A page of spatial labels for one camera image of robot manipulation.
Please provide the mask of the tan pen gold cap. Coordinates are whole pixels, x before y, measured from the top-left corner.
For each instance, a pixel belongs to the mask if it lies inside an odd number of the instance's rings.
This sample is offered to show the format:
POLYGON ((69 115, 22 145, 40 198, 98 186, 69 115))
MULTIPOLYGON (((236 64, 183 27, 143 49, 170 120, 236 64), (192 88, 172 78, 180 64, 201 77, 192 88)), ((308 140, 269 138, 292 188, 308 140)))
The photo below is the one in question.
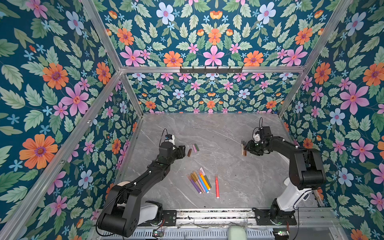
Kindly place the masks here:
POLYGON ((199 184, 198 180, 196 179, 194 173, 191 173, 191 178, 192 178, 192 180, 196 183, 196 185, 198 186, 199 190, 200 190, 201 192, 203 192, 204 189, 200 186, 200 184, 199 184))

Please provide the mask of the pink pen gold cap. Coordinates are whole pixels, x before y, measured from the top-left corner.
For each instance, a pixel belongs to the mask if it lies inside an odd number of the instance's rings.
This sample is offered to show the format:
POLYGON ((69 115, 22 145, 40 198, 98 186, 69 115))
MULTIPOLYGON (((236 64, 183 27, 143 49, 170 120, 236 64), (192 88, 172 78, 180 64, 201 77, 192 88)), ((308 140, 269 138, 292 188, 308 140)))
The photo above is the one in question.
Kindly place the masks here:
POLYGON ((198 175, 196 174, 196 172, 193 172, 194 173, 194 175, 195 175, 195 177, 196 177, 196 179, 198 180, 198 182, 199 182, 199 184, 200 184, 200 186, 204 189, 204 187, 203 187, 203 185, 202 185, 202 183, 201 183, 201 181, 200 181, 200 179, 198 178, 198 175))

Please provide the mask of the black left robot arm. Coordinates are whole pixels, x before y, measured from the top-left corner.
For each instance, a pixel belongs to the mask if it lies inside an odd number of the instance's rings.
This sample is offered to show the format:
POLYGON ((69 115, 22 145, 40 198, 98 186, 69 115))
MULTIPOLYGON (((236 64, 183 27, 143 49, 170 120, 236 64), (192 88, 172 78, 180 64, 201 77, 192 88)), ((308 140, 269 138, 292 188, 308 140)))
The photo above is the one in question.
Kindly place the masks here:
POLYGON ((175 160, 185 156, 185 146, 176 146, 172 142, 161 143, 158 156, 142 175, 133 182, 112 187, 98 217, 96 229, 130 237, 141 224, 139 218, 143 196, 167 176, 175 160))

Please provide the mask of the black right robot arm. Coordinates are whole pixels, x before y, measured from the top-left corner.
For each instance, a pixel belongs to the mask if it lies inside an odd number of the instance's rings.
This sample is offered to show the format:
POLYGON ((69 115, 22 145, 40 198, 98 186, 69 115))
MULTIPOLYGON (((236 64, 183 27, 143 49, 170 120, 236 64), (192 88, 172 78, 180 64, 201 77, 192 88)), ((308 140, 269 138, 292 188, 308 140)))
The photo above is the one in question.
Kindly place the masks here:
POLYGON ((244 150, 259 157, 277 152, 288 158, 289 177, 286 189, 273 200, 268 210, 253 208, 253 212, 259 226, 296 225, 298 204, 326 181, 321 154, 317 150, 296 146, 282 137, 266 137, 258 142, 250 140, 244 150))

